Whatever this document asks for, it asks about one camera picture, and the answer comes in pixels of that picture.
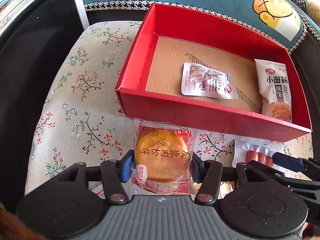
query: sausage package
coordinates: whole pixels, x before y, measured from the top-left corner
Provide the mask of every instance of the sausage package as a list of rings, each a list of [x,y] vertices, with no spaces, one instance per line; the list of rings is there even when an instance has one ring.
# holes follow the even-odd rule
[[[188,62],[183,65],[181,93],[222,99],[239,97],[230,74]]]
[[[194,195],[190,163],[196,130],[136,120],[134,182],[157,194]]]
[[[262,97],[261,114],[292,122],[291,94],[285,64],[255,59],[259,92]]]
[[[235,168],[237,163],[247,162],[247,155],[251,152],[256,152],[257,154],[264,154],[266,158],[272,157],[275,153],[274,151],[271,151],[266,147],[235,139],[235,155],[233,157],[232,167]],[[283,172],[286,177],[290,177],[290,171],[288,169],[275,164],[272,165],[272,168]]]

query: meat floss cake package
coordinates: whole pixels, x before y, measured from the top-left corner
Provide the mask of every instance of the meat floss cake package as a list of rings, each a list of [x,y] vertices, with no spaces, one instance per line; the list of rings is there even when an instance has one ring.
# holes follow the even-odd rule
[[[132,182],[156,194],[195,195],[190,163],[196,130],[136,119]]]

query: pork floss cake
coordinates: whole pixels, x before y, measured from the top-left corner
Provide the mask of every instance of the pork floss cake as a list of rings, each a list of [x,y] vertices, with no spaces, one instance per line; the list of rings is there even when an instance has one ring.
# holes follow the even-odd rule
[[[176,182],[189,168],[192,155],[182,136],[171,130],[152,129],[143,133],[135,147],[136,165],[147,169],[147,183]]]

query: screw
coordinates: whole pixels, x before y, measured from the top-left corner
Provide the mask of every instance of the screw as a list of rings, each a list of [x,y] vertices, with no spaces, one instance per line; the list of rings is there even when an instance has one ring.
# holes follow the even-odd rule
[[[200,202],[210,202],[213,200],[213,196],[210,194],[199,194],[197,195],[197,200]]]
[[[112,200],[113,202],[122,202],[122,201],[125,201],[126,199],[127,199],[127,198],[126,198],[125,195],[119,194],[119,193],[117,193],[117,194],[112,194],[112,195],[110,196],[110,200]]]

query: floral fabric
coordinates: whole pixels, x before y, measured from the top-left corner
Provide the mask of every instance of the floral fabric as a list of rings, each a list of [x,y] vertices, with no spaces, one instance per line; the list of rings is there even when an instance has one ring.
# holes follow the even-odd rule
[[[57,73],[35,128],[26,194],[75,162],[97,166],[133,149],[134,121],[125,117],[115,86],[140,24],[96,23],[79,37]],[[312,156],[310,134],[279,143],[204,130],[197,133],[195,152],[203,160],[231,166],[235,138],[294,157]],[[124,187],[129,195],[141,193],[131,182]]]

